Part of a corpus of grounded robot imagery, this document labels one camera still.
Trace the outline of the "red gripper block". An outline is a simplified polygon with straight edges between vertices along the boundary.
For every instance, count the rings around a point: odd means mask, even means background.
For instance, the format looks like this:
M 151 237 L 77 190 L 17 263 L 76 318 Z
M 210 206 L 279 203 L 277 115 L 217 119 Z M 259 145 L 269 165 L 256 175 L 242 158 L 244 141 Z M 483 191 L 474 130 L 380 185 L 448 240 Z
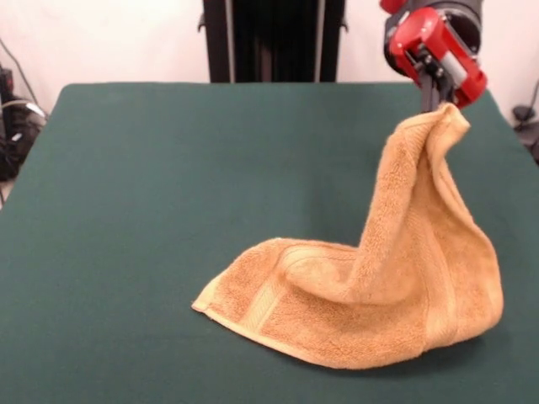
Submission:
M 397 73 L 421 89 L 421 112 L 439 104 L 462 109 L 487 86 L 478 53 L 480 7 L 385 7 L 384 56 Z

